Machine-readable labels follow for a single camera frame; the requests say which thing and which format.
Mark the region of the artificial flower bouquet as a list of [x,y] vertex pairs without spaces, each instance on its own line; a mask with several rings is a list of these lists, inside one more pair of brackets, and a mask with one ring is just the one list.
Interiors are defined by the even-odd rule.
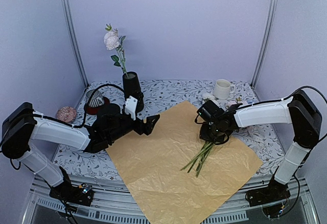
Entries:
[[[245,106],[245,103],[244,102],[237,102],[237,103],[242,103],[242,105],[240,107]],[[202,122],[203,121],[204,120],[201,117],[195,118],[195,123],[196,124],[202,125]],[[214,146],[220,146],[220,145],[223,145],[225,143],[226,142],[206,142],[206,141],[204,141],[204,144],[203,144],[202,148],[200,149],[200,151],[182,168],[182,170],[188,169],[188,172],[190,172],[193,169],[194,165],[195,164],[198,164],[197,167],[196,167],[196,169],[195,169],[195,171],[196,171],[196,177],[198,177],[199,174],[200,174],[200,171],[201,171],[201,169],[202,169],[202,167],[203,167],[203,165],[204,165],[207,157],[209,156],[211,150],[213,149],[213,147]]]

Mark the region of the orange wrapping paper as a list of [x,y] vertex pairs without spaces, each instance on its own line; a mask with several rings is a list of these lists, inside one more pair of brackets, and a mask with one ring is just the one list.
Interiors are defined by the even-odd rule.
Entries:
[[196,107],[188,101],[161,113],[148,136],[130,132],[107,153],[150,223],[201,223],[261,167],[237,138],[214,146],[199,174],[186,164],[203,146]]

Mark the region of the white rose stem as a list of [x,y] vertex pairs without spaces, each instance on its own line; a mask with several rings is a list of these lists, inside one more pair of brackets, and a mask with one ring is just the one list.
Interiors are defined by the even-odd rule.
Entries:
[[118,29],[114,29],[111,24],[106,24],[105,30],[106,33],[103,38],[104,45],[108,51],[115,50],[116,52],[116,54],[110,56],[111,60],[113,61],[113,65],[120,67],[123,74],[128,77],[124,49],[124,40],[126,36],[120,36]]

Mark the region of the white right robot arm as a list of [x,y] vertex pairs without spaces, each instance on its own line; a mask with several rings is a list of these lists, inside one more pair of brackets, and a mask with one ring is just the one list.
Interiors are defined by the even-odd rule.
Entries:
[[206,101],[197,114],[202,122],[199,138],[216,145],[229,140],[240,129],[263,124],[291,124],[293,144],[277,168],[275,181],[264,191],[268,201],[276,201],[297,169],[306,161],[311,150],[324,137],[320,135],[322,114],[302,86],[285,98],[243,105],[237,103],[224,110],[212,100]]

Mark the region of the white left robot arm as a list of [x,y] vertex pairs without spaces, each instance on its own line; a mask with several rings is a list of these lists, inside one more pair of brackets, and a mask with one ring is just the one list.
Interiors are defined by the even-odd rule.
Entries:
[[159,120],[153,115],[141,120],[128,107],[116,104],[105,105],[91,125],[73,125],[35,111],[25,102],[4,122],[1,141],[2,154],[18,160],[33,173],[41,176],[64,200],[72,200],[76,189],[66,182],[64,172],[35,147],[33,140],[42,140],[67,145],[88,153],[100,152],[131,131],[150,135]]

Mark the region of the tall black vase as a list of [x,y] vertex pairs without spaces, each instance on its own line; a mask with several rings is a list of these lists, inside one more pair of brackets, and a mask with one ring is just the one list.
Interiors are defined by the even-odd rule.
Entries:
[[123,74],[123,90],[124,96],[127,100],[130,96],[137,99],[136,112],[140,112],[144,109],[144,94],[141,90],[140,82],[136,72],[127,72]]

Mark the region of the cream ceramic mug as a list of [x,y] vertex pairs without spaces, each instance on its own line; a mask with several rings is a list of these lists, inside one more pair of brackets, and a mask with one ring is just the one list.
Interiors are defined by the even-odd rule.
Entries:
[[215,82],[213,95],[217,99],[226,100],[235,91],[235,85],[225,79],[218,79]]

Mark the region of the floral patterned tablecloth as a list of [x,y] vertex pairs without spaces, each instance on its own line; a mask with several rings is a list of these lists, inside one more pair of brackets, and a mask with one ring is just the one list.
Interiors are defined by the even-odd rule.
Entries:
[[[247,82],[234,81],[235,90],[226,100],[218,103],[227,109],[233,103],[252,104],[258,101]],[[202,96],[211,93],[214,82],[210,80],[144,80],[141,89],[144,93],[144,109],[138,117],[144,118],[171,108],[183,101],[189,101],[196,107],[202,105]],[[249,146],[263,164],[255,176],[271,175],[284,159],[284,151],[271,125],[256,125],[241,129],[235,137]],[[96,154],[86,153],[70,146],[60,145],[53,157],[53,163],[62,167],[68,174],[120,181],[112,160],[106,151]]]

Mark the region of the striped black white cup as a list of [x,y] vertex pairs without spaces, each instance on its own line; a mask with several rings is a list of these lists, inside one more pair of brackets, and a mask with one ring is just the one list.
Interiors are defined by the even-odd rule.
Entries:
[[89,107],[96,108],[104,105],[105,101],[101,92],[93,89],[86,93],[86,103],[88,103]]

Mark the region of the aluminium front rail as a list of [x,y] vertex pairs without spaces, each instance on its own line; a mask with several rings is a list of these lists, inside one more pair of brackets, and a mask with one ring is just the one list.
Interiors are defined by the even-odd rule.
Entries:
[[[78,223],[148,223],[122,181],[71,176],[74,184],[89,183],[94,198],[91,206],[77,206],[74,213]],[[291,197],[287,200],[285,216],[269,219],[262,206],[250,206],[245,199],[248,190],[268,185],[270,176],[253,177],[203,223],[322,223],[319,219],[309,187],[304,178],[289,183]],[[64,205],[49,197],[50,189],[35,177],[29,192],[28,205],[22,223],[69,223]]]

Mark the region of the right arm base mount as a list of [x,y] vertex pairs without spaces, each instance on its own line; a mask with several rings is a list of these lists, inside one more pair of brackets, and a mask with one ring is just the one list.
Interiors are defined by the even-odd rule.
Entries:
[[[288,190],[288,185],[281,184],[274,179],[274,175],[269,181],[268,186],[253,189],[246,192],[245,199],[251,207],[273,203],[279,200],[288,201],[291,196]],[[282,216],[286,204],[276,204],[267,206],[262,209],[264,215],[270,219],[279,218]]]

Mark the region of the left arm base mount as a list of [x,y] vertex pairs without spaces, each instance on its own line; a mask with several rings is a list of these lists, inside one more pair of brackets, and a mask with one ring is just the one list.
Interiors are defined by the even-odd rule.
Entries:
[[86,183],[73,186],[66,171],[62,167],[59,169],[63,174],[63,182],[56,187],[51,187],[49,196],[61,201],[90,207],[94,196],[92,186]]

